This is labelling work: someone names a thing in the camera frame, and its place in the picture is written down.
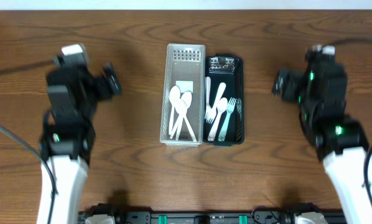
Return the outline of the pale green plastic fork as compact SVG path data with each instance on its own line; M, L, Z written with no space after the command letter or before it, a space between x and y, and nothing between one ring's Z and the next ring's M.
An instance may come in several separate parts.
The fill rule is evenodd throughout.
M220 133L218 135L218 141L224 141L226 138L230 116L234 111L235 105L236 105L236 98L230 98L230 101L228 102L227 107L226 107L226 117L221 127Z

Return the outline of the white plastic spoon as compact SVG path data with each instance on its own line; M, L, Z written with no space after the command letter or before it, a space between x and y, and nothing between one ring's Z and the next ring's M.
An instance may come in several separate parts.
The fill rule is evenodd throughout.
M179 99L176 99L176 101L175 101L175 110L179 114L178 119L177 119L177 122L176 122L177 127L176 127L175 131L173 131L173 132L176 133L175 139L176 140L179 139L179 137L180 137L180 131L182 129L182 124L183 124L183 121L185 121L185 124L186 124L186 126L188 128L188 131L189 131L189 133L191 135L191 138L192 138L193 142L196 142L197 139L196 139L195 134L193 132L193 129L192 129L191 125L190 125L190 122L188 121L188 118L187 118L188 107L187 107L186 103L184 102L184 100L182 100L180 98Z
M213 126L212 126L212 128L209 132L209 135L208 135L208 140L209 141L214 141L215 140L215 136L216 136L216 133L217 133L217 130L218 130L218 125L219 125L219 122L220 122L220 118L221 118L222 113L226 110L227 104L228 104L228 100L226 98L221 98L220 101L218 102L217 115L216 115L216 118L214 120Z
M178 98L180 98L180 88L177 85L175 85L171 88L170 93L169 93L169 101L171 104L169 130L168 130L169 135L172 134L172 129L174 127L174 111L175 111L174 102Z
M190 105L191 105L191 102L192 102L192 93L191 93L190 91L186 91L186 92L185 92L185 93L180 97L180 99L184 100L184 102L186 103L186 105L187 105L187 107L188 107L188 109L189 109L189 107L190 107ZM173 129L172 129L172 134L170 135L170 138L171 138L171 139L172 139L173 136L176 134L175 132L173 132L173 131L175 131L175 129L176 129L176 127L177 127L176 122L175 122L175 125L174 125Z

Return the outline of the white plastic fork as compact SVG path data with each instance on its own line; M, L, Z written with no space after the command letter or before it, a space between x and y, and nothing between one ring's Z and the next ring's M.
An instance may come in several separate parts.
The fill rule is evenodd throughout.
M216 93L214 104L213 104L212 108L209 111L207 111L206 122L209 123L209 124L212 124L213 120L215 119L216 108L218 107L219 101L220 101L220 99L221 99L221 97L222 97L222 95L225 91L225 88L226 88L226 83L221 82L218 86L218 90L217 90L217 93Z
M211 78L209 76L206 77L205 80L205 121L209 122L210 120L210 111L211 111L211 106L210 106L210 90L211 90Z

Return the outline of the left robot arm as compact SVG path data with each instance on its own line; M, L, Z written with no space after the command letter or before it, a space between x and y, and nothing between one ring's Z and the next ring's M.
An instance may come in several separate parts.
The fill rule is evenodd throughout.
M46 76L51 108L43 116L39 149L42 173L37 223L76 223L95 141L93 116L100 101L121 94L112 63L93 76L83 55L55 58Z

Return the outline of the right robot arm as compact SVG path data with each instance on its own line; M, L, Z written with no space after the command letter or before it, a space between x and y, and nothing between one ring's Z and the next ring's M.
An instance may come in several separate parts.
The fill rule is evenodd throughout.
M308 50L304 72L280 69L272 94L296 103L302 132L315 148L347 223L372 223L372 144L345 113L344 66L329 50Z

